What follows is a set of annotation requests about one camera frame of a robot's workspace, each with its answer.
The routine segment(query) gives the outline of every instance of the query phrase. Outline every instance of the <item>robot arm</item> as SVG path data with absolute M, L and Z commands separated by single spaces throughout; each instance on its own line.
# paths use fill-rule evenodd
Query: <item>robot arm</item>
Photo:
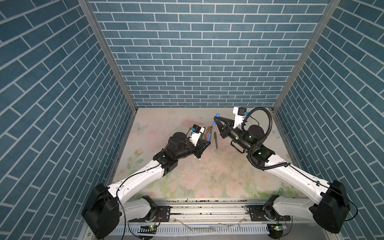
M 143 168 L 131 176 L 104 186 L 97 185 L 89 195 L 82 216 L 95 234 L 97 239 L 102 239 L 111 233 L 119 223 L 122 213 L 119 204 L 124 206 L 128 213 L 126 220 L 143 218 L 150 221 L 154 218 L 157 205 L 149 196 L 143 196 L 137 201 L 124 205 L 134 194 L 146 185 L 165 176 L 172 171 L 178 160 L 194 154 L 201 157 L 210 142 L 201 139 L 204 128 L 194 125 L 191 136 L 177 132 L 169 138 L 167 146 L 157 153 Z
M 263 110 L 268 115 L 269 125 L 266 133 L 256 125 L 244 129 L 248 117 L 255 110 Z M 214 117 L 220 135 L 223 138 L 230 137 L 232 147 L 240 153 L 247 153 L 247 159 L 252 166 L 283 179 L 308 197 L 291 199 L 272 195 L 264 205 L 265 216 L 270 220 L 285 215 L 303 217 L 315 220 L 329 232 L 338 233 L 350 210 L 344 185 L 336 180 L 330 183 L 315 177 L 265 147 L 263 142 L 272 128 L 272 117 L 267 109 L 255 108 L 247 113 L 245 108 L 234 108 L 233 113 L 235 120 Z

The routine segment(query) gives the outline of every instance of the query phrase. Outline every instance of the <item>aluminum frame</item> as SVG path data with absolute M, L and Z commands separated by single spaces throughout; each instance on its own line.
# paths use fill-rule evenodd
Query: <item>aluminum frame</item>
M 91 4 L 88 0 L 78 0 L 79 5 L 81 7 L 81 10 L 83 11 L 85 18 L 87 19 L 89 25 L 91 26 L 91 29 L 101 47 L 101 50 L 103 51 L 109 66 L 112 69 L 113 74 L 116 77 L 117 82 L 119 83 L 122 92 L 124 93 L 125 98 L 128 101 L 128 104 L 131 106 L 132 111 L 134 113 L 137 112 L 137 107 L 135 105 L 135 102 L 133 101 L 131 94 L 128 91 L 127 84 L 125 84 L 124 78 L 120 72 L 120 69 L 116 63 L 115 58 L 112 55 L 111 49 L 109 48 L 107 44 L 107 40 L 105 39 L 105 36 L 100 28 L 100 25 L 96 19 L 95 13 L 92 10 Z
M 244 206 L 264 205 L 266 199 L 255 198 L 207 198 L 207 199 L 153 199 L 159 206 L 171 206 L 170 221 L 162 222 L 162 225 L 170 227 L 183 224 L 241 224 L 246 227 L 252 224 L 271 224 L 277 221 L 252 222 Z M 314 221 L 293 217 L 294 223 L 314 223 Z M 84 224 L 79 240 L 95 240 L 93 232 Z
M 272 112 L 271 115 L 272 115 L 272 118 L 273 118 L 273 122 L 276 125 L 277 130 L 280 133 L 280 137 L 283 140 L 285 148 L 287 149 L 287 152 L 288 152 L 289 156 L 291 157 L 293 165 L 299 167 L 300 169 L 303 169 L 303 167 L 302 167 L 302 165 L 301 165 L 301 163 L 299 161 L 299 158 L 297 157 L 295 151 L 293 150 L 292 144 L 289 141 L 287 133 L 285 132 L 283 126 L 280 124 L 279 116 L 275 112 Z

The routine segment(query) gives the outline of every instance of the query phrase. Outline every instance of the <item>green pen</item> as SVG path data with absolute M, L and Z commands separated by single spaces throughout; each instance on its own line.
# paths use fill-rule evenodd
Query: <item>green pen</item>
M 215 137 L 216 149 L 218 149 L 217 148 L 217 135 L 216 135 L 216 132 L 214 133 L 214 137 Z

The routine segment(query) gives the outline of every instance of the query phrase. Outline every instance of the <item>black cable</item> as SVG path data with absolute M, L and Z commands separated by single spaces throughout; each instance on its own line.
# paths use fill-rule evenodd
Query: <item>black cable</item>
M 286 225 L 286 226 L 287 226 L 287 228 L 288 228 L 288 225 L 287 225 L 287 222 L 285 221 L 285 218 L 284 218 L 284 216 L 282 216 L 282 218 L 284 219 L 285 225 Z M 293 227 L 293 216 L 291 216 L 291 228 L 289 229 L 289 231 L 288 231 L 286 234 L 284 234 L 284 235 L 283 235 L 283 236 L 281 236 L 280 238 L 287 236 L 287 235 L 288 235 L 288 234 L 291 232 L 291 230 L 292 230 L 292 227 Z
M 191 128 L 188 129 L 188 132 L 187 132 L 185 135 L 187 135 L 187 134 L 189 133 L 190 130 L 191 130 Z
M 205 144 L 203 145 L 203 147 L 207 144 L 207 142 L 208 142 L 208 139 L 207 139 L 207 137 L 205 136 L 205 134 L 204 133 L 202 133 L 202 135 L 205 137 Z
M 125 229 L 126 229 L 126 223 L 127 223 L 127 218 L 125 217 L 125 210 L 124 210 L 124 207 L 122 206 L 119 198 L 118 198 L 118 202 L 120 203 L 120 206 L 121 206 L 121 209 L 122 209 L 122 212 L 124 213 L 124 232 L 122 232 L 122 237 L 121 237 L 121 240 L 124 238 L 124 235 L 125 235 Z
M 250 118 L 252 118 L 253 120 L 255 120 L 256 122 L 257 122 L 257 126 L 260 126 L 260 123 L 259 123 L 259 121 L 257 121 L 254 117 L 252 117 L 252 116 L 249 116 Z
M 208 140 L 207 140 L 207 137 L 205 136 L 205 134 L 204 134 L 203 132 L 200 132 L 200 133 L 201 133 L 201 135 L 204 136 L 204 138 L 205 138 L 205 143 L 204 143 L 203 145 L 201 145 L 201 147 L 203 148 L 203 147 L 205 147 L 205 145 L 207 144 Z
M 127 178 L 120 184 L 120 186 L 118 187 L 118 189 L 116 190 L 116 198 L 117 198 L 117 200 L 118 200 L 118 202 L 119 202 L 119 204 L 120 204 L 120 206 L 121 206 L 121 208 L 122 208 L 122 211 L 123 211 L 123 213 L 124 213 L 124 232 L 123 232 L 123 234 L 122 234 L 121 240 L 123 239 L 124 234 L 125 234 L 127 221 L 126 221 L 126 216 L 125 216 L 125 210 L 124 210 L 124 207 L 123 207 L 123 205 L 121 204 L 120 199 L 119 199 L 119 197 L 118 197 L 118 192 L 119 192 L 119 190 L 120 190 L 120 187 L 121 187 L 121 186 L 122 186 L 122 185 L 123 185 L 129 178 L 131 178 L 131 177 L 133 177 L 133 176 L 135 176 L 135 175 L 138 175 L 138 174 L 140 174 L 140 173 L 144 173 L 144 172 L 146 172 L 146 171 L 149 171 L 149 170 L 151 170 L 151 169 L 157 168 L 158 166 L 160 166 L 160 164 L 158 164 L 156 167 L 151 167 L 151 168 L 149 168 L 149 169 L 146 169 L 146 170 L 141 171 L 141 172 L 137 172 L 137 173 L 135 173 L 135 174 L 133 174 L 133 175 L 127 177 Z M 131 229 L 129 228 L 129 223 L 128 223 L 128 229 L 129 229 L 129 231 L 131 232 L 131 234 L 134 235 L 133 232 L 131 231 Z
M 297 170 L 296 168 L 294 168 L 292 165 L 289 165 L 289 166 L 292 167 L 294 170 L 296 170 L 296 171 L 297 171 L 298 173 L 300 173 L 301 175 L 303 175 L 304 177 L 306 177 L 306 178 L 308 178 L 309 180 L 311 180 L 312 182 L 315 182 L 316 184 L 318 184 L 318 185 L 320 185 L 320 186 L 323 186 L 323 187 L 325 187 L 325 188 L 327 188 L 327 189 L 329 189 L 329 190 L 331 190 L 331 191 L 337 193 L 338 195 L 342 196 L 343 198 L 345 198 L 346 200 L 348 200 L 350 203 L 352 203 L 352 205 L 356 208 L 356 213 L 355 213 L 355 215 L 353 215 L 353 217 L 351 217 L 350 219 L 345 220 L 346 222 L 347 222 L 347 221 L 350 221 L 350 220 L 352 220 L 352 219 L 354 219 L 354 218 L 358 215 L 358 213 L 359 213 L 358 207 L 357 207 L 351 200 L 349 200 L 348 198 L 346 198 L 346 197 L 343 196 L 342 194 L 336 192 L 335 190 L 333 190 L 333 189 L 331 189 L 331 188 L 329 188 L 329 187 L 327 187 L 327 186 L 324 186 L 324 185 L 322 185 L 321 183 L 319 183 L 319 182 L 317 182 L 317 181 L 315 181 L 315 180 L 309 178 L 308 176 L 306 176 L 305 174 L 303 174 L 302 172 L 300 172 L 299 170 Z
M 146 170 L 141 171 L 141 172 L 137 172 L 137 173 L 135 173 L 135 174 L 133 174 L 133 175 L 127 177 L 127 178 L 120 184 L 120 186 L 118 187 L 118 189 L 116 190 L 116 197 L 118 196 L 118 191 L 120 191 L 121 186 L 122 186 L 128 179 L 130 179 L 131 177 L 133 177 L 133 176 L 135 176 L 135 175 L 138 175 L 138 174 L 140 174 L 140 173 L 144 173 L 144 172 L 149 171 L 149 170 L 151 170 L 151 169 L 157 168 L 157 167 L 160 166 L 160 165 L 161 165 L 161 164 L 158 164 L 156 167 L 151 167 L 151 168 L 149 168 L 149 169 L 146 169 Z
M 260 170 L 269 170 L 269 169 L 273 169 L 273 168 L 276 168 L 276 167 L 283 167 L 283 166 L 287 166 L 289 163 L 287 162 L 283 162 L 283 163 L 279 163 L 279 164 L 275 164 L 275 165 L 272 165 L 272 166 L 268 166 L 268 167 L 260 167 L 259 164 L 257 162 L 257 160 L 252 156 L 252 154 L 254 153 L 253 149 L 256 147 L 257 149 L 260 149 L 260 146 L 261 144 L 263 144 L 263 142 L 265 141 L 265 139 L 268 137 L 269 133 L 271 132 L 272 130 L 272 115 L 271 113 L 268 111 L 268 109 L 266 108 L 262 108 L 262 107 L 257 107 L 257 108 L 254 108 L 252 109 L 248 115 L 246 115 L 246 117 L 244 118 L 242 124 L 241 124 L 241 128 L 242 128 L 242 131 L 243 132 L 246 132 L 245 129 L 244 129 L 244 125 L 245 125 L 245 122 L 247 121 L 248 117 L 250 117 L 252 115 L 252 113 L 254 113 L 255 111 L 257 110 L 262 110 L 264 111 L 267 116 L 268 116 L 268 129 L 266 131 L 266 133 L 264 134 L 263 137 L 261 137 L 260 139 L 258 139 L 258 141 L 256 143 L 254 143 L 249 149 L 248 149 L 248 153 L 247 153 L 247 159 L 248 161 L 251 163 L 252 166 L 254 166 L 255 168 L 257 169 L 260 169 Z
M 157 227 L 159 227 L 160 226 L 160 222 L 161 222 L 161 216 L 160 216 L 159 212 L 157 212 L 157 213 L 159 214 L 159 224 L 157 225 Z
M 205 138 L 205 143 L 207 143 L 207 137 L 205 136 L 205 134 L 203 132 L 200 132 L 202 136 L 204 136 Z

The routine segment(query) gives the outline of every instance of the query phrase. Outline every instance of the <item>brick wall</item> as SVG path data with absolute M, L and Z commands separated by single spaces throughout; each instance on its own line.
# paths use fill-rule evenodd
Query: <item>brick wall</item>
M 91 3 L 139 107 L 271 107 L 328 0 Z
M 0 239 L 72 239 L 132 115 L 76 0 L 0 1 Z
M 345 239 L 383 239 L 383 12 L 381 0 L 342 0 L 278 109 L 303 168 L 344 183 L 358 206 Z

